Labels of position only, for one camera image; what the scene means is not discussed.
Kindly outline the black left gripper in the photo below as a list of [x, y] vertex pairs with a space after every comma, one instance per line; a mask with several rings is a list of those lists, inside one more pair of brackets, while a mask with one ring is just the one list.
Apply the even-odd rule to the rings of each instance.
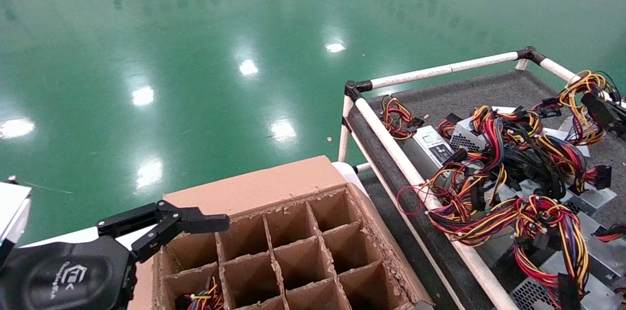
[[[130, 251], [114, 238], [154, 226]], [[229, 229], [226, 214], [157, 201], [97, 223], [88, 243], [49, 243], [13, 249], [1, 268], [3, 310], [125, 310], [134, 298], [136, 265], [145, 263], [181, 233]]]

